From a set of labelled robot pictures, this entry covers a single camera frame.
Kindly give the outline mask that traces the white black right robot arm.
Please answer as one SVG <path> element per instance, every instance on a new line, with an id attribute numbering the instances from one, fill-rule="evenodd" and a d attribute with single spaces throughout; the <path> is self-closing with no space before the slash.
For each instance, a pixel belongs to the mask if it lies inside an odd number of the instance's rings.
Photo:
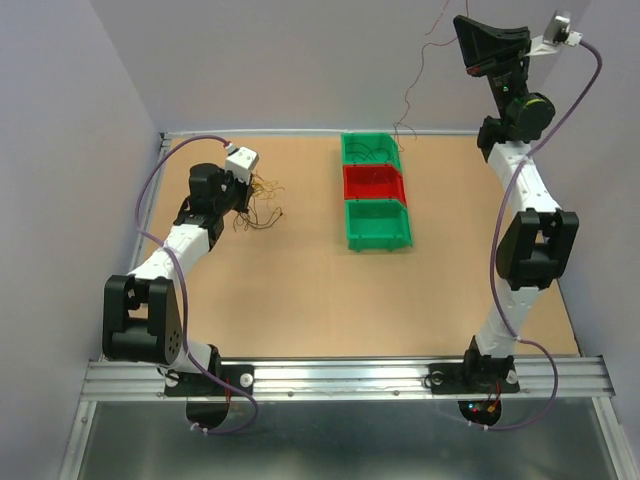
<path id="1" fill-rule="evenodd" d="M 504 188 L 490 250 L 493 306 L 458 365 L 431 368 L 445 385 L 483 392 L 514 389 L 514 349 L 541 292 L 564 274 L 579 227 L 546 188 L 533 160 L 556 114 L 553 103 L 527 86 L 533 57 L 576 45 L 567 17 L 555 16 L 545 33 L 499 29 L 458 15 L 453 26 L 468 75 L 487 79 L 497 116 L 483 120 L 477 146 Z"/>

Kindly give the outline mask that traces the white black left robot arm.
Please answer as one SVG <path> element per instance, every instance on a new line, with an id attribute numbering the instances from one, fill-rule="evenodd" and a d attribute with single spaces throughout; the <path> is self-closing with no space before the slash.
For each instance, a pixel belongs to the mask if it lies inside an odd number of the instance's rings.
<path id="1" fill-rule="evenodd" d="M 245 213 L 253 194 L 253 168 L 227 161 L 223 168 L 201 163 L 190 169 L 189 195 L 158 248 L 126 275 L 104 287 L 103 354 L 110 360 L 145 362 L 180 373 L 199 393 L 222 382 L 216 347 L 188 339 L 184 298 L 186 274 L 209 253 L 231 211 Z"/>

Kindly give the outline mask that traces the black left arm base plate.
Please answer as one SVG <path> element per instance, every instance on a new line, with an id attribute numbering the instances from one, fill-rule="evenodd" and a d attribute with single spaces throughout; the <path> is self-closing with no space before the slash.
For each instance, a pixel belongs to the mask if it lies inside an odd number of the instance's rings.
<path id="1" fill-rule="evenodd" d="M 222 364 L 220 379 L 234 388 L 252 395 L 255 368 L 250 364 Z M 165 374 L 164 395 L 167 397 L 214 397 L 235 396 L 218 382 L 201 373 L 169 371 Z"/>

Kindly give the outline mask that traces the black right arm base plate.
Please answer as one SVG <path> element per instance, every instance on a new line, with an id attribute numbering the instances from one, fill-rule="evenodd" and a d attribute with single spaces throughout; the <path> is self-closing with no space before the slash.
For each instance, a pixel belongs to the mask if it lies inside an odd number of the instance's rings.
<path id="1" fill-rule="evenodd" d="M 508 373 L 509 369 L 497 366 L 467 368 L 462 363 L 432 363 L 426 379 L 436 395 L 481 395 L 497 390 L 518 393 L 519 382 L 509 383 Z"/>

